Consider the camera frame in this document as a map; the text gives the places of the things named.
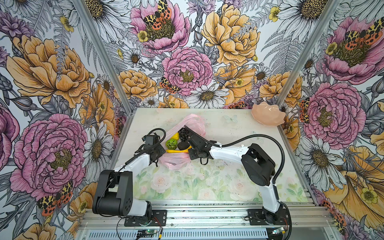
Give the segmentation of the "fake dark avocado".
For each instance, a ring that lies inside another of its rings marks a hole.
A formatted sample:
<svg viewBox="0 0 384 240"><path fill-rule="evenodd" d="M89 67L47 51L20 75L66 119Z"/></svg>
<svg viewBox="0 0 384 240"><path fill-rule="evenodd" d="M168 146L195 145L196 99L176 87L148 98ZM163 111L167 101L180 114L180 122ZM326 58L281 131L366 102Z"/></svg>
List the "fake dark avocado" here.
<svg viewBox="0 0 384 240"><path fill-rule="evenodd" d="M178 149L180 151L187 150L190 147L190 144L188 142L179 142L178 143Z"/></svg>

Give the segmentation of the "pink plastic bag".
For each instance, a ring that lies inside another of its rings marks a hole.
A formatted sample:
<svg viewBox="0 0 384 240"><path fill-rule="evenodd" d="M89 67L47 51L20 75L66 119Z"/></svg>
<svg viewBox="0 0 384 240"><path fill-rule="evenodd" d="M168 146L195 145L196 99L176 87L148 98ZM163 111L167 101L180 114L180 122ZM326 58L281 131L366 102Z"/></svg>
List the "pink plastic bag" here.
<svg viewBox="0 0 384 240"><path fill-rule="evenodd" d="M195 114L186 116L179 124L166 132L162 146L166 153L160 157L160 163L170 170L179 170L191 159L188 150L191 148L188 139L195 132L204 137L205 120Z"/></svg>

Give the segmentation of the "pink petal-shaped bowl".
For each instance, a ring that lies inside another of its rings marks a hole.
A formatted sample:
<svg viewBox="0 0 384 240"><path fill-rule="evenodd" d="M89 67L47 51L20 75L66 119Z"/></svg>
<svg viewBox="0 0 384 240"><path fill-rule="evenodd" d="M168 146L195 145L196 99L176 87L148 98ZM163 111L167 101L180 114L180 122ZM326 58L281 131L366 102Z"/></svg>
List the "pink petal-shaped bowl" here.
<svg viewBox="0 0 384 240"><path fill-rule="evenodd" d="M281 112L278 105L269 105L267 102L253 105L251 114L260 124L275 127L283 124L286 117L286 113Z"/></svg>

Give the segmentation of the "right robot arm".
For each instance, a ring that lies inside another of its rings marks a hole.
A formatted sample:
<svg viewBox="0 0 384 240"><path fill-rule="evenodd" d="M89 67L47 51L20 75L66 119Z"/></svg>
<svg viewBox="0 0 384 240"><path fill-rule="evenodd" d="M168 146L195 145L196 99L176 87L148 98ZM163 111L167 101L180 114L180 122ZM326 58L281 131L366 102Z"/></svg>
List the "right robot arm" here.
<svg viewBox="0 0 384 240"><path fill-rule="evenodd" d="M259 186L263 207L257 213L257 218L274 225L281 219L291 223L289 209L278 195L276 181L285 166L285 152L282 145L274 138L264 134L254 134L243 137L230 144L222 145L215 141L208 141L189 127L185 129L191 134L187 142L190 144L189 157L191 160L223 160L240 163L246 170L249 179ZM276 170L276 163L258 144L249 147L236 144L252 138L265 138L277 145L281 154L281 163Z"/></svg>

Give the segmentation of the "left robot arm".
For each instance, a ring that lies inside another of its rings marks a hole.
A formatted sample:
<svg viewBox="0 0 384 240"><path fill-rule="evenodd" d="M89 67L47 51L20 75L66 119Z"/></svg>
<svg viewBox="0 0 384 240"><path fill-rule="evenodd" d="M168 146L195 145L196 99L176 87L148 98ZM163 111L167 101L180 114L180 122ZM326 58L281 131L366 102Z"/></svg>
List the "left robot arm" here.
<svg viewBox="0 0 384 240"><path fill-rule="evenodd" d="M102 217L120 217L134 224L149 225L154 220L149 201L134 198L134 178L151 164L156 164L166 153L160 137L150 132L133 157L114 170L101 172L93 200L92 211Z"/></svg>

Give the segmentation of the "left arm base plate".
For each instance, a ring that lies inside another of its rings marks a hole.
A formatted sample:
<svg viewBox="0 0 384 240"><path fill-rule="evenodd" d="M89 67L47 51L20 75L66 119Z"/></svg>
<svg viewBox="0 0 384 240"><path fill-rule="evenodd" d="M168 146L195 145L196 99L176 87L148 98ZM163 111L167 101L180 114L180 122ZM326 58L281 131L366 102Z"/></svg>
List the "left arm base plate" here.
<svg viewBox="0 0 384 240"><path fill-rule="evenodd" d="M144 216L128 216L125 227L165 227L167 223L167 210L152 210Z"/></svg>

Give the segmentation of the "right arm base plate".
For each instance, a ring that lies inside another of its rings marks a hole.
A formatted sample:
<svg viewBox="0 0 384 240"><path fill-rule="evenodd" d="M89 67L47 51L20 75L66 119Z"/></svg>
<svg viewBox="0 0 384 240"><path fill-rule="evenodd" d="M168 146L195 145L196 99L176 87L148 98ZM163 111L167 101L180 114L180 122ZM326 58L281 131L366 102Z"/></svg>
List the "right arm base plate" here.
<svg viewBox="0 0 384 240"><path fill-rule="evenodd" d="M248 209L245 217L251 226L289 225L292 221L285 209L276 213L264 209Z"/></svg>

